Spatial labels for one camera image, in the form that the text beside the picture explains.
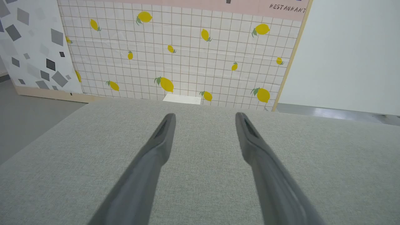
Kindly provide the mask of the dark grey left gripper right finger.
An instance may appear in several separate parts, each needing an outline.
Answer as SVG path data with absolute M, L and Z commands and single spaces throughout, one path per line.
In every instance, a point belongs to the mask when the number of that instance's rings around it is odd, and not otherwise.
M 235 115 L 244 160 L 251 166 L 266 225 L 324 225 L 325 222 L 246 114 Z

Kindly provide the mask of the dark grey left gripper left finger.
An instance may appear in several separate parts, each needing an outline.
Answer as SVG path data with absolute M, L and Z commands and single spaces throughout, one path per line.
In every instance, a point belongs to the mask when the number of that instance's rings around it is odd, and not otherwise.
M 176 115 L 166 114 L 94 213 L 89 225 L 147 225 L 162 167 L 168 161 Z

